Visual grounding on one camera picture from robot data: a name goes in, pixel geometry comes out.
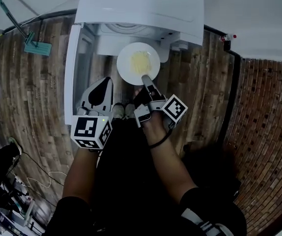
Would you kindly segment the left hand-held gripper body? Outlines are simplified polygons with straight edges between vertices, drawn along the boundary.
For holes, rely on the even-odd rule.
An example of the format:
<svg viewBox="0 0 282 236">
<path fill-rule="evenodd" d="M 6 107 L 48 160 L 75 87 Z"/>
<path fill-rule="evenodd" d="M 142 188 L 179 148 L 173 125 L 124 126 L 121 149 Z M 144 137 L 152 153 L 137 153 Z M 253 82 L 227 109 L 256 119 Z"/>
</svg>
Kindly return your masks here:
<svg viewBox="0 0 282 236">
<path fill-rule="evenodd" d="M 112 103 L 93 106 L 85 101 L 72 116 L 71 139 L 80 148 L 103 149 L 113 130 Z"/>
</svg>

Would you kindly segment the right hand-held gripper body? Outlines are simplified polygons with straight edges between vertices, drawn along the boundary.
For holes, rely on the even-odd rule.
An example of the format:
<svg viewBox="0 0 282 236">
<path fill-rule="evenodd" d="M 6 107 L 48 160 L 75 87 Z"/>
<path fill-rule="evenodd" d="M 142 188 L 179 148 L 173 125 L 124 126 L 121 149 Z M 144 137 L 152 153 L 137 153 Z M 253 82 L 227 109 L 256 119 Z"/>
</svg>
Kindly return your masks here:
<svg viewBox="0 0 282 236">
<path fill-rule="evenodd" d="M 188 107 L 173 94 L 169 99 L 150 100 L 148 103 L 141 103 L 134 110 L 134 117 L 137 126 L 141 127 L 142 123 L 148 121 L 152 117 L 152 113 L 162 112 L 164 119 L 164 126 L 168 129 L 174 129 L 184 117 Z"/>
</svg>

